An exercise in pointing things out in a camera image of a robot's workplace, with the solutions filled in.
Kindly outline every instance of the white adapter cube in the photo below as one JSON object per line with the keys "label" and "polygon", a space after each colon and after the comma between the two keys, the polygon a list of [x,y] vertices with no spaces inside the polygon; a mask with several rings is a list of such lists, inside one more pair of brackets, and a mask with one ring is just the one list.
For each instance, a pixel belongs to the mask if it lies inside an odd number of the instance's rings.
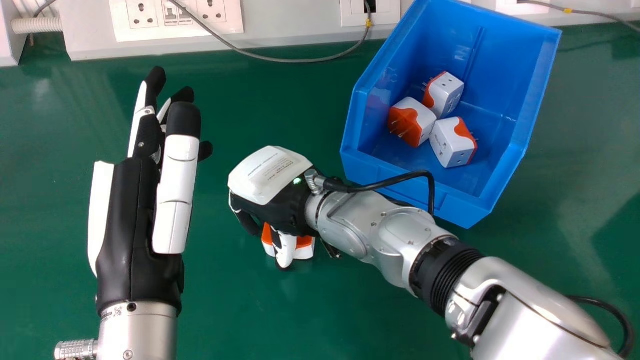
{"label": "white adapter cube", "polygon": [[422,103],[438,117],[446,118],[458,106],[465,84],[450,73],[443,71],[433,78],[424,90]]}
{"label": "white adapter cube", "polygon": [[445,168],[470,164],[478,148],[476,139],[461,117],[436,121],[429,142]]}
{"label": "white adapter cube", "polygon": [[431,135],[436,115],[413,97],[405,97],[389,109],[387,126],[413,147],[422,145]]}

